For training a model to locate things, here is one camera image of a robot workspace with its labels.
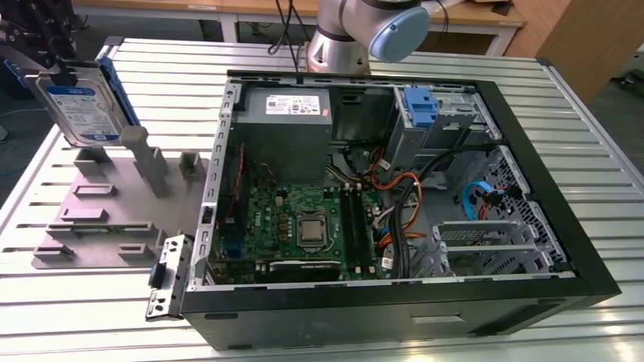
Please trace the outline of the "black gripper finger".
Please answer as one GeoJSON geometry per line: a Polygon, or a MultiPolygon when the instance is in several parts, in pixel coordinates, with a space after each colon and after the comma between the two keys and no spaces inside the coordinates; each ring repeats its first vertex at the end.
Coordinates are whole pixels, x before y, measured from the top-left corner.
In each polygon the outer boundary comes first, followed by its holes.
{"type": "Polygon", "coordinates": [[[60,87],[75,87],[76,86],[76,76],[71,72],[68,65],[62,57],[56,57],[56,65],[59,67],[58,73],[51,74],[51,80],[56,86],[60,87]]]}

